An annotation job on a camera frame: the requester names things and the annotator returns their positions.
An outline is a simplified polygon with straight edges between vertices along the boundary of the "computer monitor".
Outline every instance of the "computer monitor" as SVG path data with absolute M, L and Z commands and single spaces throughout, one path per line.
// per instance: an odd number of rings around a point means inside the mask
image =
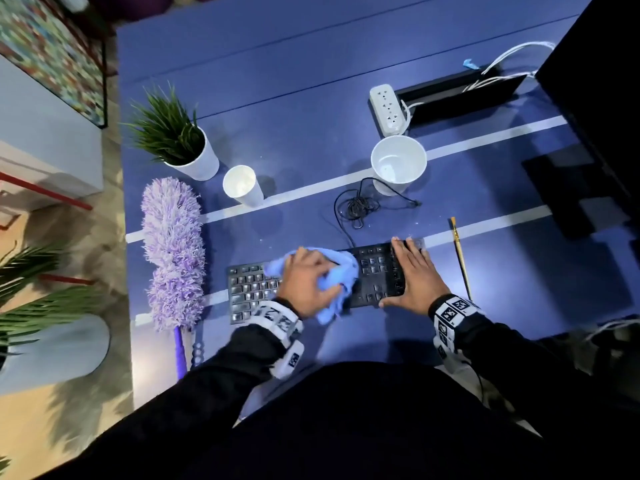
M 640 210 L 636 50 L 624 0 L 592 0 L 536 76 L 587 149 L 614 178 L 625 207 Z

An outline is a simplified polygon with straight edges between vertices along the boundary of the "white power strip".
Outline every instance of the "white power strip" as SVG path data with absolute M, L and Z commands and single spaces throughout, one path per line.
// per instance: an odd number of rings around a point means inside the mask
M 382 136 L 386 138 L 399 134 L 405 119 L 393 88 L 388 84 L 376 86 L 369 91 L 369 100 L 373 106 L 373 112 L 376 114 Z

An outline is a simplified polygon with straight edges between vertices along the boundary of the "white paper cup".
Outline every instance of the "white paper cup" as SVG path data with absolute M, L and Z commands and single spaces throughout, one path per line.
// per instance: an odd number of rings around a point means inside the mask
M 222 188 L 229 197 L 249 207 L 257 207 L 264 200 L 255 172 L 247 165 L 230 168 L 222 180 Z
M 403 135 L 388 136 L 373 147 L 371 166 L 374 177 L 402 193 L 424 173 L 427 152 L 418 140 Z M 380 182 L 374 180 L 373 185 L 382 195 L 396 195 Z

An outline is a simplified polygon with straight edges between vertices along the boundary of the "black sleeve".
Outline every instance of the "black sleeve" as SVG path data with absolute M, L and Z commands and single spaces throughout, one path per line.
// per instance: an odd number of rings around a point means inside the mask
M 271 378 L 282 343 L 265 328 L 236 330 L 219 352 L 41 478 L 171 478 L 185 458 L 224 438 L 251 390 Z
M 453 296 L 436 300 L 429 316 Z M 588 450 L 637 424 L 635 412 L 619 407 L 590 376 L 480 313 L 455 328 L 455 345 L 546 440 Z

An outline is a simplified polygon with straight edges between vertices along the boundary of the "colorful artwork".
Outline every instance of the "colorful artwork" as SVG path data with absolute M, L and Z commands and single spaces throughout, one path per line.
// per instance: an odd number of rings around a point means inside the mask
M 0 0 L 0 55 L 85 118 L 104 126 L 100 65 L 88 55 L 86 40 L 81 43 L 62 23 L 55 2 L 46 1 Z

